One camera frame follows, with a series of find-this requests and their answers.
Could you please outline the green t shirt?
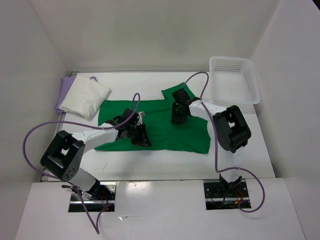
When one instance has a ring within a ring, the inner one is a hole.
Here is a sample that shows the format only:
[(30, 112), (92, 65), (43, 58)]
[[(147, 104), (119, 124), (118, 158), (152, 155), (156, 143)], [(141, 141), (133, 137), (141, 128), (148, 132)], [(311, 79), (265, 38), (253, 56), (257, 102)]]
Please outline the green t shirt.
[(207, 154), (210, 150), (211, 137), (204, 119), (188, 116), (184, 124), (172, 124), (172, 93), (183, 86), (182, 83), (162, 90), (164, 99), (142, 100), (138, 110), (145, 113), (143, 123), (151, 142), (151, 147), (134, 146), (129, 138), (106, 143), (95, 148), (96, 151), (185, 151), (197, 154)]

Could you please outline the purple t shirt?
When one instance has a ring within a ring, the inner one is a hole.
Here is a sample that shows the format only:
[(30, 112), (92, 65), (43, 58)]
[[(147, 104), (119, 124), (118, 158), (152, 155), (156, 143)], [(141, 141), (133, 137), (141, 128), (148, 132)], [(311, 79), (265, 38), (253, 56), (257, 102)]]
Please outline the purple t shirt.
[(73, 75), (62, 78), (56, 111), (77, 113), (82, 116), (96, 112), (101, 101), (99, 86), (95, 76), (87, 78)]

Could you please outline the cream t shirt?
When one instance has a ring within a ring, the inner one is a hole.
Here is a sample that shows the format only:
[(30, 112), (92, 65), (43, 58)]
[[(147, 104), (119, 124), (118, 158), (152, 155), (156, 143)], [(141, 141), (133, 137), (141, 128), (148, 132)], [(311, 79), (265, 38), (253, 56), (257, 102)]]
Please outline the cream t shirt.
[(101, 104), (108, 98), (111, 88), (97, 82), (97, 78), (76, 75), (74, 80), (65, 79), (63, 85), (70, 87), (62, 88), (56, 106), (58, 111), (79, 114), (86, 120), (91, 120), (100, 109)]

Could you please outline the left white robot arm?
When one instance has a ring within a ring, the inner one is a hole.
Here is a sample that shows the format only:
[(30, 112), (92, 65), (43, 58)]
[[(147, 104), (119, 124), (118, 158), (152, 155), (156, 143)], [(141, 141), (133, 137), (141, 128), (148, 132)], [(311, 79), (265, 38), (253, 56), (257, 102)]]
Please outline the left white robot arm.
[(62, 182), (76, 186), (89, 200), (96, 200), (106, 188), (80, 167), (83, 155), (101, 145), (128, 138), (133, 146), (151, 147), (145, 113), (125, 109), (122, 115), (107, 120), (97, 129), (68, 133), (59, 131), (42, 156), (41, 165)]

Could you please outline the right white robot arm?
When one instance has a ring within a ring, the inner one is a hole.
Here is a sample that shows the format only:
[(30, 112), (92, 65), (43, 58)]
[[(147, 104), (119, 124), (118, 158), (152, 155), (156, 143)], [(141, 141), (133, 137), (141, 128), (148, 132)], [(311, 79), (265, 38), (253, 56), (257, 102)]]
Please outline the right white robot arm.
[(190, 97), (183, 88), (172, 94), (171, 122), (184, 124), (188, 116), (198, 117), (213, 123), (215, 127), (215, 148), (221, 146), (226, 157), (227, 170), (219, 171), (219, 191), (225, 197), (232, 196), (240, 186), (242, 176), (240, 168), (243, 160), (243, 148), (251, 138), (251, 130), (236, 105), (223, 107)]

